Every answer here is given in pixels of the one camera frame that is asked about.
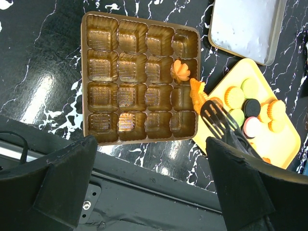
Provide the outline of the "yellow cookie tray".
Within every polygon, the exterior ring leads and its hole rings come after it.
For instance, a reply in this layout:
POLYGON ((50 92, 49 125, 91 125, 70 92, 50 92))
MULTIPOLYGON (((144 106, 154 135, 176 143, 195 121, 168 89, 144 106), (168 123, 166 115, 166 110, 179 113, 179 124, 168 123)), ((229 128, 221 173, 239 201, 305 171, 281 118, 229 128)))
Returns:
POLYGON ((300 136, 286 114, 286 106, 278 100, 262 75, 257 64, 248 58, 240 60, 208 95, 207 100, 217 100, 229 112, 243 131, 248 117, 243 112, 247 100, 241 89, 243 81, 253 78, 258 82, 261 110, 260 133, 248 141, 261 158, 272 165, 286 169, 300 148, 300 136))

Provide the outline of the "orange flower cookie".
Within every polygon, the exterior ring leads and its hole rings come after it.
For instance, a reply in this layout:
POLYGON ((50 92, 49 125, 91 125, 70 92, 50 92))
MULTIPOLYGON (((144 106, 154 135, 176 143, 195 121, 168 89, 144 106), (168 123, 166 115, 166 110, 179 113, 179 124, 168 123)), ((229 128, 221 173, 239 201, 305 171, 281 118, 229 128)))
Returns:
POLYGON ((177 59, 172 65, 172 77, 178 82, 188 81, 190 78, 190 70, 186 63, 182 63, 181 60, 177 59))

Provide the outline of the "brown compartment cookie box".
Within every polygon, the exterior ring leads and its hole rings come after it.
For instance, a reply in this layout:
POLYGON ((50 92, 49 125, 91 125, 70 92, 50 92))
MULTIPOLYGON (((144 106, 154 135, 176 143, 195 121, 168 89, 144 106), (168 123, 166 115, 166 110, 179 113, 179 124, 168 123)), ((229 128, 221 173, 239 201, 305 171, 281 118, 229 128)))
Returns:
POLYGON ((83 134, 99 145, 179 141, 197 133, 190 82, 200 79, 200 34, 189 26, 88 12, 81 22, 83 134))

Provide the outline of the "orange fish cookie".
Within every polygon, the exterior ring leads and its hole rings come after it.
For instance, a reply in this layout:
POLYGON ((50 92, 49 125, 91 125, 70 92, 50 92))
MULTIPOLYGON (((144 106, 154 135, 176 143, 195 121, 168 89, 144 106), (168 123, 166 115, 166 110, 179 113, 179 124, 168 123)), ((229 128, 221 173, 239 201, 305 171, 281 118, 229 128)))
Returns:
POLYGON ((190 79, 190 97, 193 102, 193 108, 200 115, 203 104, 207 101, 208 95, 204 92, 205 82, 198 81, 195 78, 190 79))

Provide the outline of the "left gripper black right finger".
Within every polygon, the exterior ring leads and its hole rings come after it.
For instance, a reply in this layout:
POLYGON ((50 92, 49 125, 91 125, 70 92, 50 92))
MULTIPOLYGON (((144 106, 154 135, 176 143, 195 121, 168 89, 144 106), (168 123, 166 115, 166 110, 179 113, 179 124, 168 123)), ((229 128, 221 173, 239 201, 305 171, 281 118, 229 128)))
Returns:
POLYGON ((229 231, 306 231, 308 178, 208 137, 206 152, 229 231))

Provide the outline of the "metal tongs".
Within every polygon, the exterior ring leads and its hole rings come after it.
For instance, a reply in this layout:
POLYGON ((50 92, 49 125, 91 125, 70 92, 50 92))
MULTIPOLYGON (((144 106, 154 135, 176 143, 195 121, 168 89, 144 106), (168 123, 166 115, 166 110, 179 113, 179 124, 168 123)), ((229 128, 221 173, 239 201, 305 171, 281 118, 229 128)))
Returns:
POLYGON ((201 107, 200 116, 215 138, 245 154, 261 159, 235 119, 215 101, 207 100, 201 107))

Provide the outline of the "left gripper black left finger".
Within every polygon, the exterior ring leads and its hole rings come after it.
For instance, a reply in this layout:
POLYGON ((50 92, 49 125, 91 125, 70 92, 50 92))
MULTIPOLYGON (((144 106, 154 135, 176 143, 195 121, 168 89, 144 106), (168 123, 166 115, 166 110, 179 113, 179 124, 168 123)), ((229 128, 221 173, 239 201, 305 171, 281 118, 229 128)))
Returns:
POLYGON ((0 172, 2 231, 72 231, 97 152, 93 136, 0 172))

